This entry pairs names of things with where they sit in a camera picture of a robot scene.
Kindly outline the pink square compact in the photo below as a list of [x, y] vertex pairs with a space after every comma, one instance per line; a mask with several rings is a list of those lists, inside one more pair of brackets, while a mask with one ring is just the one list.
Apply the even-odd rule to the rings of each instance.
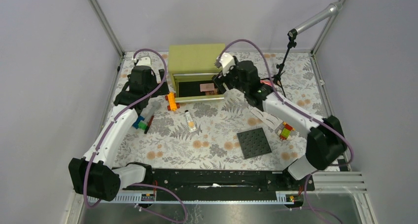
[[203, 83], [200, 84], [200, 91], [201, 92], [209, 92], [209, 91], [214, 91], [215, 90], [215, 86], [213, 83]]

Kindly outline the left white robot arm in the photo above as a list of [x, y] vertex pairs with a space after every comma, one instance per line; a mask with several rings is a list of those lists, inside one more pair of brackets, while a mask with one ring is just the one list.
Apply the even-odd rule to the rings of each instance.
[[114, 167], [118, 150], [129, 129], [143, 115], [152, 97], [169, 92], [166, 70], [155, 72], [150, 66], [135, 66], [128, 81], [114, 99], [110, 118], [99, 136], [81, 158], [69, 163], [74, 191], [99, 200], [112, 201], [121, 189], [135, 184], [142, 190], [153, 183], [152, 167], [130, 162]]

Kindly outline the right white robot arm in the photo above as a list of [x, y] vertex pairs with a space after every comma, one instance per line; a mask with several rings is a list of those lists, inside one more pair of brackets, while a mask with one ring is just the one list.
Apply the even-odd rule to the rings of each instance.
[[347, 150], [336, 117], [322, 118], [278, 96], [274, 86], [262, 83], [252, 61], [221, 60], [215, 66], [220, 72], [212, 80], [222, 93], [239, 90], [251, 106], [286, 122], [307, 140], [305, 154], [286, 168], [285, 188], [296, 190], [305, 176], [324, 170]]

